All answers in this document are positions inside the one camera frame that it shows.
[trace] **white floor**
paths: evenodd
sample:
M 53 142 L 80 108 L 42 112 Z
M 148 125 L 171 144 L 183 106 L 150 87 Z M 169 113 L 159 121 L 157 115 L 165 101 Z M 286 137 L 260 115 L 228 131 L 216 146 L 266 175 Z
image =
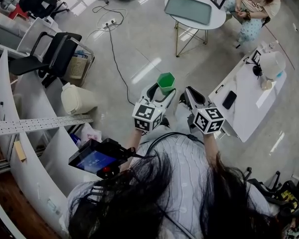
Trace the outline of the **white floor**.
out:
M 71 4 L 72 12 L 59 14 L 55 20 L 60 29 L 81 34 L 84 41 L 105 12 L 94 14 L 92 8 L 105 3 L 84 0 L 89 5 L 85 6 L 80 0 L 71 1 L 67 3 Z M 235 19 L 209 31 L 207 45 L 176 58 L 174 20 L 164 13 L 164 0 L 110 0 L 107 8 L 128 10 L 123 24 L 112 32 L 112 39 L 119 70 L 130 89 L 130 100 L 137 101 L 142 88 L 154 83 L 161 73 L 171 72 L 175 76 L 177 95 L 167 111 L 171 122 L 175 104 L 186 86 L 208 96 L 243 56 L 232 46 L 240 28 Z M 121 20 L 118 13 L 111 12 L 101 23 L 112 18 Z M 293 64 L 287 60 L 287 80 L 274 106 L 246 143 L 226 135 L 217 139 L 226 164 L 243 171 L 251 166 L 252 177 L 260 181 L 270 181 L 277 170 L 282 173 L 282 181 L 290 179 L 293 173 L 299 175 L 299 33 L 294 31 L 293 22 L 299 29 L 299 21 L 283 3 L 278 15 L 267 24 Z M 189 35 L 181 32 L 179 35 L 182 46 Z M 261 40 L 269 43 L 275 38 L 264 27 L 258 42 Z M 193 41 L 189 48 L 197 43 Z M 133 106 L 127 102 L 126 87 L 113 60 L 109 33 L 96 31 L 85 44 L 96 54 L 84 84 L 99 100 L 93 114 L 94 126 L 103 136 L 124 143 L 133 128 Z

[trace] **black chair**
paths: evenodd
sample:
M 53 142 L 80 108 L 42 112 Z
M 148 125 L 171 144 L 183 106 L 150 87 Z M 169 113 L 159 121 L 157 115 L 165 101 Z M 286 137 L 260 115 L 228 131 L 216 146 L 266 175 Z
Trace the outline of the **black chair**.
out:
M 52 41 L 43 56 L 42 62 L 40 62 L 34 56 L 34 52 L 41 38 L 44 36 L 52 38 Z M 86 46 L 80 43 L 81 39 L 81 35 L 74 33 L 61 32 L 56 33 L 56 35 L 53 36 L 46 32 L 42 32 L 28 57 L 15 59 L 9 62 L 9 71 L 14 75 L 22 75 L 38 70 L 38 75 L 41 78 L 44 78 L 47 74 L 45 79 L 42 81 L 42 84 L 47 88 L 57 77 L 61 78 L 65 75 L 67 67 L 78 45 L 90 51 Z M 91 55 L 92 61 L 90 66 L 93 64 L 95 59 L 92 52 Z
M 248 177 L 251 175 L 251 168 L 247 170 Z M 280 221 L 289 220 L 290 217 L 295 217 L 299 214 L 299 189 L 295 186 L 292 181 L 287 181 L 283 185 L 279 183 L 280 172 L 276 172 L 277 178 L 272 188 L 266 187 L 262 182 L 257 179 L 249 179 L 247 182 L 253 184 L 260 193 L 264 196 L 268 203 L 279 206 L 280 211 L 278 218 Z M 295 199 L 290 201 L 288 196 L 284 196 L 284 192 L 290 192 Z
M 58 0 L 20 0 L 20 8 L 24 12 L 31 12 L 34 17 L 45 18 L 47 16 L 55 17 L 60 12 L 69 11 L 69 9 L 60 9 L 65 2 L 57 6 Z

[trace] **long black hair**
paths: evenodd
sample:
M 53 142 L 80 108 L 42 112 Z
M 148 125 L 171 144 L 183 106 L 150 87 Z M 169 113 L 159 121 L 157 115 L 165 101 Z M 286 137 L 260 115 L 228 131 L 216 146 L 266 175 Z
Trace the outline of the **long black hair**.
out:
M 244 174 L 224 166 L 219 155 L 211 165 L 200 209 L 204 239 L 281 239 L 277 220 L 257 211 Z
M 85 196 L 71 205 L 71 238 L 156 238 L 168 205 L 168 196 L 161 196 L 168 192 L 171 176 L 167 155 L 156 153 L 116 177 L 97 183 L 103 188 L 97 202 Z
M 98 183 L 97 202 L 87 196 L 72 203 L 72 239 L 156 239 L 168 206 L 172 179 L 167 154 L 140 160 L 113 179 Z M 204 239 L 280 239 L 275 218 L 257 212 L 238 169 L 224 166 L 219 156 L 202 185 L 200 227 Z

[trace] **green cup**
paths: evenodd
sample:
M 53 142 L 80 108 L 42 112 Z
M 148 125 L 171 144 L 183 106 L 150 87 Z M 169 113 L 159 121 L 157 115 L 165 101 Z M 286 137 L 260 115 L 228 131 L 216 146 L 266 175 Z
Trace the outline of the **green cup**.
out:
M 162 94 L 166 96 L 174 89 L 175 77 L 171 73 L 164 73 L 159 76 L 157 83 Z

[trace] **plastic bag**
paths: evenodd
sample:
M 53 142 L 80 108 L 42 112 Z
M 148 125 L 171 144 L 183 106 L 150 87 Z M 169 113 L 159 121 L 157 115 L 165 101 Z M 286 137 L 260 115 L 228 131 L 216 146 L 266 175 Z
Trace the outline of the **plastic bag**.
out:
M 93 139 L 98 142 L 102 141 L 102 132 L 93 129 L 90 124 L 85 123 L 81 130 L 81 146 L 84 145 L 88 140 Z

